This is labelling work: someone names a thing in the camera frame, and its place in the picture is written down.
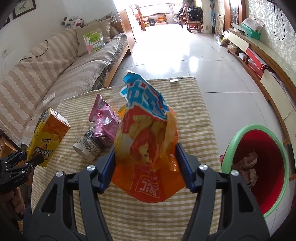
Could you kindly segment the yellow juice box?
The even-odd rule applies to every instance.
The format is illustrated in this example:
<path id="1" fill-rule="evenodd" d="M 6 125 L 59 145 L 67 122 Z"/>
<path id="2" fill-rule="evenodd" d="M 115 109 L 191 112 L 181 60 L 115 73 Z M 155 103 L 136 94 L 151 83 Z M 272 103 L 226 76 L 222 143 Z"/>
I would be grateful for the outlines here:
<path id="1" fill-rule="evenodd" d="M 27 160 L 43 156 L 42 167 L 48 165 L 55 150 L 70 129 L 70 124 L 60 113 L 48 108 L 40 118 L 27 148 Z"/>

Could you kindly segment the white paper cup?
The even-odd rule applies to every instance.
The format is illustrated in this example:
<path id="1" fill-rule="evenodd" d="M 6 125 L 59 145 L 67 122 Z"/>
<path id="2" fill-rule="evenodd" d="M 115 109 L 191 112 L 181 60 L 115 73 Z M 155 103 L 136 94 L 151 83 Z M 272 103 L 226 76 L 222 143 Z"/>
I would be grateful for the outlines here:
<path id="1" fill-rule="evenodd" d="M 73 145 L 74 150 L 84 159 L 93 161 L 107 146 L 107 135 L 95 135 L 95 123 Z"/>

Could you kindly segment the orange snack bag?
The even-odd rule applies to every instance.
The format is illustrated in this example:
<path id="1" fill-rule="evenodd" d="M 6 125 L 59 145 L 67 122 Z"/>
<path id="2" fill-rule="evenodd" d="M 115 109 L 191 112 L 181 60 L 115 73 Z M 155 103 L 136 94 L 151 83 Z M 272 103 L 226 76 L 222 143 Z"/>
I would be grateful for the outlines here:
<path id="1" fill-rule="evenodd" d="M 163 202 L 185 183 L 175 157 L 177 119 L 162 94 L 134 72 L 123 78 L 121 110 L 114 152 L 115 186 L 147 203 Z"/>

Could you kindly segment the red green trash bin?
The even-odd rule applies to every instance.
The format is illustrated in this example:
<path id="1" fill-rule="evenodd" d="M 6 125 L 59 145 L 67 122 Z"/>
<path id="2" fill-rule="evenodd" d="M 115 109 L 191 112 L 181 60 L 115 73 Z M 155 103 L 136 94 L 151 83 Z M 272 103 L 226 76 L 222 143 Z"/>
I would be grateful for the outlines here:
<path id="1" fill-rule="evenodd" d="M 223 173 L 238 170 L 250 187 L 264 217 L 274 212 L 288 184 L 285 149 L 265 126 L 243 127 L 220 157 Z"/>

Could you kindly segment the white small remote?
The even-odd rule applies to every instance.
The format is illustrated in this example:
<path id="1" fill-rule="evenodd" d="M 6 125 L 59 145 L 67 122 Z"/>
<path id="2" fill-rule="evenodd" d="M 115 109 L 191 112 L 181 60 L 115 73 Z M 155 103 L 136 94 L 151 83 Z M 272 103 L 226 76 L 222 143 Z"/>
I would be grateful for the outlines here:
<path id="1" fill-rule="evenodd" d="M 44 99 L 42 102 L 43 106 L 47 106 L 55 98 L 55 96 L 55 92 L 53 92 L 49 97 Z"/>

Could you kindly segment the pink snack wrapper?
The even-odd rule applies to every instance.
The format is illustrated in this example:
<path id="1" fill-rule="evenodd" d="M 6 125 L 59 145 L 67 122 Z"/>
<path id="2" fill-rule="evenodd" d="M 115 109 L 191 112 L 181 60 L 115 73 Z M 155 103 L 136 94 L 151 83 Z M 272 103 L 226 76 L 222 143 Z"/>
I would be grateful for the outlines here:
<path id="1" fill-rule="evenodd" d="M 100 94 L 96 96 L 89 121 L 95 122 L 95 137 L 107 136 L 110 142 L 114 142 L 119 121 L 111 106 L 103 100 Z"/>

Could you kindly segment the striped beige sofa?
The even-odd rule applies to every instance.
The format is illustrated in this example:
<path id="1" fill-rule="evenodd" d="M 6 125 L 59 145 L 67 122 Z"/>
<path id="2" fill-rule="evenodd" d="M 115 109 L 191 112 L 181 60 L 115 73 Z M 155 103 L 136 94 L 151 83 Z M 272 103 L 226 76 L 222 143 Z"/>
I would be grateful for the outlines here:
<path id="1" fill-rule="evenodd" d="M 101 50 L 77 56 L 76 28 L 37 44 L 1 80 L 1 131 L 18 147 L 29 145 L 42 112 L 67 98 L 108 87 L 128 52 L 125 33 Z M 43 106 L 44 99 L 55 98 Z"/>

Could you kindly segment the wooden tv cabinet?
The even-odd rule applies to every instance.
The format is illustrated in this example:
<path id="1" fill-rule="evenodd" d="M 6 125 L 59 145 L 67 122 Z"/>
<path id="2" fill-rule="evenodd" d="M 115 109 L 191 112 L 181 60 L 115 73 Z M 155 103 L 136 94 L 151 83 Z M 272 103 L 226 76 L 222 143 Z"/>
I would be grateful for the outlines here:
<path id="1" fill-rule="evenodd" d="M 295 157 L 295 72 L 288 64 L 257 39 L 233 29 L 228 40 L 238 49 L 229 50 L 252 77 L 272 105 L 284 133 L 283 144 L 290 146 Z"/>

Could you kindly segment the green patterned cushion bag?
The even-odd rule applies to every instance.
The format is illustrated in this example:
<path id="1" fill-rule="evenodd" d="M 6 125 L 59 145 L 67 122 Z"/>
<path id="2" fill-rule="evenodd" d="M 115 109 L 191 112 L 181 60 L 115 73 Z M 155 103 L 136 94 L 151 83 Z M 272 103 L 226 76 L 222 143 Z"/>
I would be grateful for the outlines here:
<path id="1" fill-rule="evenodd" d="M 84 35 L 83 40 L 85 42 L 88 53 L 100 50 L 105 46 L 105 43 L 103 42 L 103 32 L 101 28 L 98 28 L 97 30 Z"/>

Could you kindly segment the plush toy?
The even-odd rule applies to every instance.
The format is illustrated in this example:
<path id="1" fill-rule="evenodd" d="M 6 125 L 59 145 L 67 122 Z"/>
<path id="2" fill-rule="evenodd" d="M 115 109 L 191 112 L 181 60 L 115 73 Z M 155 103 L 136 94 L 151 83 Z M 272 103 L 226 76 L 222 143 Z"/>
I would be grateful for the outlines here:
<path id="1" fill-rule="evenodd" d="M 84 27 L 84 20 L 77 16 L 72 17 L 64 17 L 61 23 L 62 26 L 65 28 L 72 28 L 72 27 Z"/>

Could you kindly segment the beige sofa pillow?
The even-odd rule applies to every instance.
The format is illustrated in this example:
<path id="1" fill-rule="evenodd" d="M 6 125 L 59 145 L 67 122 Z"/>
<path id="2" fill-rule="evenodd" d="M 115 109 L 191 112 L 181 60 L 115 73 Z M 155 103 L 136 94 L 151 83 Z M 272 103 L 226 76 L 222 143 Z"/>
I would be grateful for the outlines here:
<path id="1" fill-rule="evenodd" d="M 110 19 L 95 21 L 86 27 L 77 28 L 75 31 L 79 42 L 78 57 L 89 52 L 87 49 L 89 45 L 93 47 L 91 50 L 93 52 L 111 41 Z"/>

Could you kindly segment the green tissue box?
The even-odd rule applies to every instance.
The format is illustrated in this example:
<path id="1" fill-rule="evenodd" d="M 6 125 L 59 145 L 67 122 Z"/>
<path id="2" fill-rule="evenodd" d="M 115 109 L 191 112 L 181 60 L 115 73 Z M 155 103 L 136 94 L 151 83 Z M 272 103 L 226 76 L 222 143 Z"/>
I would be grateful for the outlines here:
<path id="1" fill-rule="evenodd" d="M 245 33 L 254 39 L 260 40 L 260 31 L 264 27 L 264 22 L 253 16 L 246 18 L 240 26 L 244 29 Z"/>

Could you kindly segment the wooden chair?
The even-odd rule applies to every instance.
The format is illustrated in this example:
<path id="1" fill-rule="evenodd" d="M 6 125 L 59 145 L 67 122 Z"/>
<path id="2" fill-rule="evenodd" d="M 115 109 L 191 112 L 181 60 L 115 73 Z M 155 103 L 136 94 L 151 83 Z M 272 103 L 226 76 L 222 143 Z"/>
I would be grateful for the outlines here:
<path id="1" fill-rule="evenodd" d="M 185 15 L 187 30 L 191 32 L 191 29 L 194 28 L 197 32 L 201 32 L 201 22 L 203 19 L 202 8 L 199 6 L 191 6 L 189 8 L 184 6 L 183 13 Z"/>

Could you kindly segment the black backpack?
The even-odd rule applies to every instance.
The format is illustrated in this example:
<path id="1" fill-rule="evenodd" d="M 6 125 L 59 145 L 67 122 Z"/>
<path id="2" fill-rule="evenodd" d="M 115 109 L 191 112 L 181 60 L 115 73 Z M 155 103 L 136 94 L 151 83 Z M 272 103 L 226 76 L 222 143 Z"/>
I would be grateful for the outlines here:
<path id="1" fill-rule="evenodd" d="M 191 6 L 188 9 L 188 16 L 190 21 L 201 21 L 203 19 L 203 9 L 199 6 Z"/>

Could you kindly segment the framed wall picture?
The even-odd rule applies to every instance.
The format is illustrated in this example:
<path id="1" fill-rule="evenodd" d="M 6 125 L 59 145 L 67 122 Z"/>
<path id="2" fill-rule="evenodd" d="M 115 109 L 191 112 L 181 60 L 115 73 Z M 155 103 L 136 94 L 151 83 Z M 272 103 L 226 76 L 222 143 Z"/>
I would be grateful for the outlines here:
<path id="1" fill-rule="evenodd" d="M 36 8 L 34 0 L 21 0 L 13 10 L 13 18 L 16 19 Z"/>

